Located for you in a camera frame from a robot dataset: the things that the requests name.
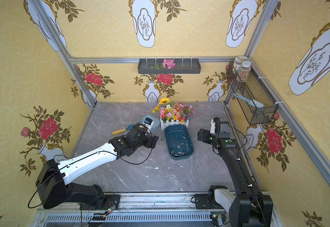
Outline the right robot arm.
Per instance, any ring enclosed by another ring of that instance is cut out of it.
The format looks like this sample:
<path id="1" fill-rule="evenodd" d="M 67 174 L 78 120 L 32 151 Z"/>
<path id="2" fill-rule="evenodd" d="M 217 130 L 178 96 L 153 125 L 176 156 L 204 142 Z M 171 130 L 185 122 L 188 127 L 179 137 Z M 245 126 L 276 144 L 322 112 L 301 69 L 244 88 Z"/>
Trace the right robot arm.
<path id="1" fill-rule="evenodd" d="M 225 187 L 211 187 L 209 202 L 215 202 L 226 210 L 232 227 L 269 227 L 273 201 L 253 180 L 240 153 L 241 147 L 230 136 L 231 129 L 227 121 L 215 117 L 210 130 L 200 129 L 198 132 L 198 141 L 211 145 L 225 162 L 235 189 L 232 194 Z"/>

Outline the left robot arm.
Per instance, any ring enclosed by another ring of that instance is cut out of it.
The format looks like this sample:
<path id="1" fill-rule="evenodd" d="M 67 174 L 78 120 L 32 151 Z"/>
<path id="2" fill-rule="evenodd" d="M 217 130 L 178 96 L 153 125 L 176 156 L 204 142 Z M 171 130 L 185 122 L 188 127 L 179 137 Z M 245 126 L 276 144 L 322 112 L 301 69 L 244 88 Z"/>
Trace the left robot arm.
<path id="1" fill-rule="evenodd" d="M 93 210 L 104 208 L 112 201 L 99 185 L 86 186 L 74 180 L 103 164 L 123 160 L 142 146 L 154 149 L 158 140 L 146 125 L 135 124 L 126 135 L 114 137 L 83 155 L 60 162 L 47 161 L 36 180 L 40 206 L 52 209 L 62 203 L 76 202 Z"/>

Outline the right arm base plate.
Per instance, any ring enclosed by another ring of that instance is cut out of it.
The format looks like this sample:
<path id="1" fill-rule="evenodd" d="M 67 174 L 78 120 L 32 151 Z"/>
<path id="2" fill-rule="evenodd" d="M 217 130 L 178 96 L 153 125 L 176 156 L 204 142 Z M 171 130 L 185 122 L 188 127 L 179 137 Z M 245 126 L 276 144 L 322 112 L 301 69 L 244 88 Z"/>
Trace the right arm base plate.
<path id="1" fill-rule="evenodd" d="M 223 209 L 220 204 L 215 202 L 215 200 L 207 194 L 195 194 L 194 199 L 197 210 Z"/>

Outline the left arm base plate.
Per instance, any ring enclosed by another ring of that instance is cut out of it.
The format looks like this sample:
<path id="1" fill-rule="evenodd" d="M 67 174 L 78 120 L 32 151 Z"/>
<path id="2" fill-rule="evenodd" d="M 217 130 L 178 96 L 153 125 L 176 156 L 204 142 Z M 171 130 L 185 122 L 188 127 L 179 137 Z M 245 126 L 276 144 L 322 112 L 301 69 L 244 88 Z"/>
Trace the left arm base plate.
<path id="1" fill-rule="evenodd" d="M 85 211 L 105 211 L 114 206 L 114 210 L 118 209 L 121 196 L 119 194 L 105 194 L 99 196 L 90 204 L 81 203 L 80 209 Z"/>

